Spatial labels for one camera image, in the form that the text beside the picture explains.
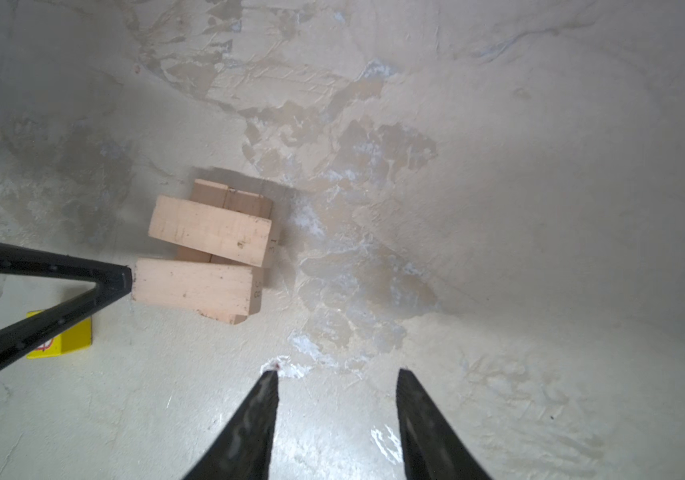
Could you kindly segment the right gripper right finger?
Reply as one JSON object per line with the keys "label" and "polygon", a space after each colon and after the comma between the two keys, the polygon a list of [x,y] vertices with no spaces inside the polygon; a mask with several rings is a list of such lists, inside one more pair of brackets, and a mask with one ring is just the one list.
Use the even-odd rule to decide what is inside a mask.
{"label": "right gripper right finger", "polygon": [[406,479],[491,479],[410,370],[398,372],[396,407]]}

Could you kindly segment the wood block pair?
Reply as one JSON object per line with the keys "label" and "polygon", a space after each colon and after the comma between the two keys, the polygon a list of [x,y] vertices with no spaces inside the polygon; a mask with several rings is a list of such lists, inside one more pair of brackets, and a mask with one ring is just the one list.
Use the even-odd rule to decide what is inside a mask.
{"label": "wood block pair", "polygon": [[164,195],[148,227],[152,238],[261,268],[274,264],[274,233],[272,220]]}
{"label": "wood block pair", "polygon": [[262,284],[264,270],[257,267],[140,258],[132,298],[238,325],[260,312]]}

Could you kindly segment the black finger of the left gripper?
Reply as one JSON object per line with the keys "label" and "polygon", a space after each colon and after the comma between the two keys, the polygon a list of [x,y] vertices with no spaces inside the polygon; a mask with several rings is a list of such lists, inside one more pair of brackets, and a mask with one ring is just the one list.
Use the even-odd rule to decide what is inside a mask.
{"label": "black finger of the left gripper", "polygon": [[130,292],[128,266],[0,243],[0,372]]}

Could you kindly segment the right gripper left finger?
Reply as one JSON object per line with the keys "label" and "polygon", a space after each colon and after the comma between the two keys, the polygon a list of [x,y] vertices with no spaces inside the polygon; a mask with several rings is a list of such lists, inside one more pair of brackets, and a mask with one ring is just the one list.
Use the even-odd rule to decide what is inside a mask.
{"label": "right gripper left finger", "polygon": [[278,372],[268,370],[184,479],[268,479],[278,400]]}

